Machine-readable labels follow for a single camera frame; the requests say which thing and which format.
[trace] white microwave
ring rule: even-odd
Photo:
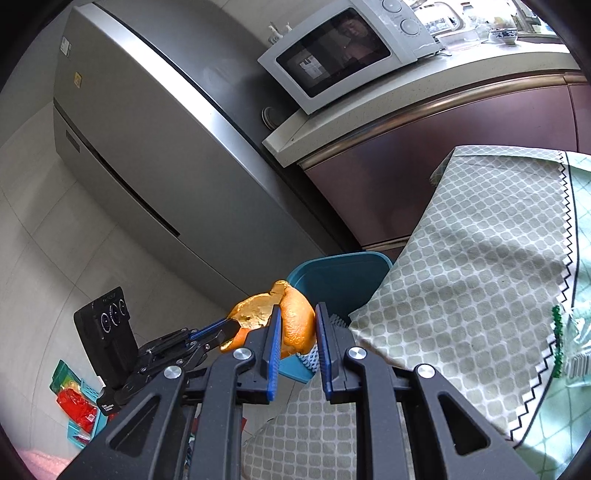
[[[306,113],[439,51],[402,0],[336,0],[258,59]]]

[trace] red package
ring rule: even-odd
[[[86,433],[92,433],[98,412],[87,399],[77,391],[66,388],[57,394],[57,403]]]

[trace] purple cabinet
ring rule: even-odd
[[[454,147],[470,144],[576,151],[569,87],[510,93],[437,113],[306,173],[367,246],[410,235],[433,195],[431,173]]]
[[[591,86],[569,85],[577,123],[579,151],[591,155]]]

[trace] kitchen counter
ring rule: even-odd
[[[264,145],[286,167],[374,120],[413,104],[497,78],[528,72],[567,72],[579,66],[561,44],[481,44],[447,57],[423,59],[306,115],[297,111]]]

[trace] blue and white bowl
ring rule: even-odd
[[[517,40],[516,28],[497,28],[491,30],[488,34],[488,41],[493,43],[510,43],[513,44]]]

